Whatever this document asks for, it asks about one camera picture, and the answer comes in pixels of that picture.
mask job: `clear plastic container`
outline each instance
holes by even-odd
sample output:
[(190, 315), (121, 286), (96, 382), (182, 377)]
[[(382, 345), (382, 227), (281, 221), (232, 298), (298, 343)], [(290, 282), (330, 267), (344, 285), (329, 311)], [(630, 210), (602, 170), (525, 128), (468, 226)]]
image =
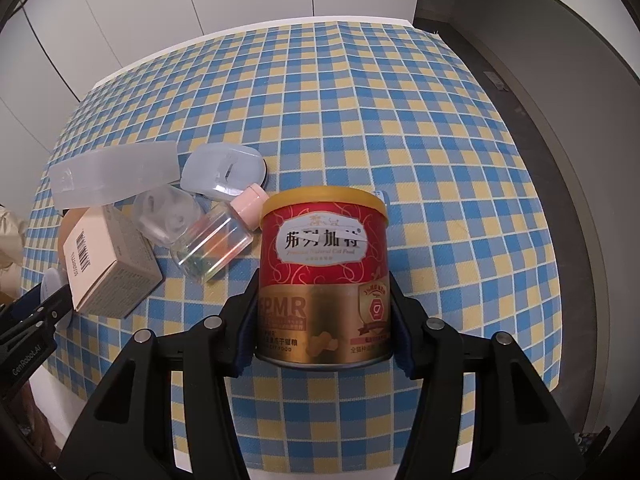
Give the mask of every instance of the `clear plastic container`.
[(172, 140), (107, 146), (49, 168), (56, 209), (113, 204), (180, 179)]
[(131, 221), (153, 243), (170, 247), (202, 215), (193, 196), (165, 184), (136, 196)]
[(175, 264), (196, 282), (210, 280), (254, 239), (267, 198), (252, 184), (229, 204), (217, 204), (172, 244)]

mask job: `yellow can lid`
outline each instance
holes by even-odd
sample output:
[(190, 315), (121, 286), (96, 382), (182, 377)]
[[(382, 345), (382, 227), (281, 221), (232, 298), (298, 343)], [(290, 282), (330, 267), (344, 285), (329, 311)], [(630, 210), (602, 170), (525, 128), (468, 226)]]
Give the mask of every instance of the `yellow can lid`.
[(378, 211), (385, 218), (385, 222), (389, 223), (385, 203), (367, 191), (343, 186), (308, 186), (287, 189), (270, 197), (262, 206), (260, 224), (271, 211), (289, 205), (315, 202), (342, 202), (370, 207)]

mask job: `beige box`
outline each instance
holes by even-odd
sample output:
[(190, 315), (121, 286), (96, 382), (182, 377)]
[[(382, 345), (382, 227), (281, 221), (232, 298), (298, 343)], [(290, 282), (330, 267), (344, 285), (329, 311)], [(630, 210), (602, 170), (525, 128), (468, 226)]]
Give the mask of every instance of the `beige box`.
[(123, 318), (162, 281), (149, 243), (112, 205), (89, 208), (63, 249), (76, 312)]

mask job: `gold can label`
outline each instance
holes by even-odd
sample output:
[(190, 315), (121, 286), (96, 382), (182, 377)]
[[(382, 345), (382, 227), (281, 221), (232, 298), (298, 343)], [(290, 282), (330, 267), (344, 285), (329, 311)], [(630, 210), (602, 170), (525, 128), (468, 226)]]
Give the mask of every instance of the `gold can label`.
[(350, 365), (388, 355), (388, 278), (260, 290), (258, 355), (301, 365)]
[(357, 204), (286, 206), (262, 220), (256, 355), (340, 369), (391, 353), (386, 221)]

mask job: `pink bottle cap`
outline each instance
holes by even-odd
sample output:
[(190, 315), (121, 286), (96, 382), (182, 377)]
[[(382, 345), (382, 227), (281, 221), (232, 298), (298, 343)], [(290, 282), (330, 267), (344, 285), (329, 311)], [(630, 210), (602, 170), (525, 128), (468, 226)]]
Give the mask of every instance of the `pink bottle cap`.
[(260, 186), (251, 184), (231, 201), (230, 206), (236, 210), (246, 226), (255, 231), (260, 224), (262, 205), (268, 198), (269, 195)]

